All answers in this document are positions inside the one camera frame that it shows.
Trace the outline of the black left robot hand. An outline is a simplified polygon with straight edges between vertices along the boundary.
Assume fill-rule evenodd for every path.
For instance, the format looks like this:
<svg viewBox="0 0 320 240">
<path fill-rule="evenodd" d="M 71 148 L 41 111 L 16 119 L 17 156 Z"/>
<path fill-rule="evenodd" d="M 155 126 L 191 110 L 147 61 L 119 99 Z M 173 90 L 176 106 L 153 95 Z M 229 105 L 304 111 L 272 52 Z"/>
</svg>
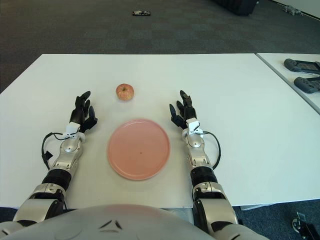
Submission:
<svg viewBox="0 0 320 240">
<path fill-rule="evenodd" d="M 75 100 L 75 109 L 71 112 L 70 120 L 65 129 L 65 135 L 75 138 L 79 133 L 84 134 L 98 123 L 94 107 L 89 97 L 90 91 L 86 91 Z"/>
</svg>

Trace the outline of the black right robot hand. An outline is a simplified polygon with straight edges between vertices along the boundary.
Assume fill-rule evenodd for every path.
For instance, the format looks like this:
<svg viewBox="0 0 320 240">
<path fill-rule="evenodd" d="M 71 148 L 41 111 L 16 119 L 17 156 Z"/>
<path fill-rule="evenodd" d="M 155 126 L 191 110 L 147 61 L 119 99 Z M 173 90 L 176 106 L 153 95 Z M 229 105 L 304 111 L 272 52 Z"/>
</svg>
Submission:
<svg viewBox="0 0 320 240">
<path fill-rule="evenodd" d="M 175 107 L 170 104 L 169 110 L 171 114 L 171 121 L 183 130 L 187 129 L 189 134 L 204 135 L 204 132 L 200 129 L 200 122 L 197 119 L 196 110 L 192 105 L 192 98 L 187 95 L 183 90 L 179 92 L 182 102 L 176 101 L 176 106 L 180 112 L 180 115 L 176 113 Z"/>
</svg>

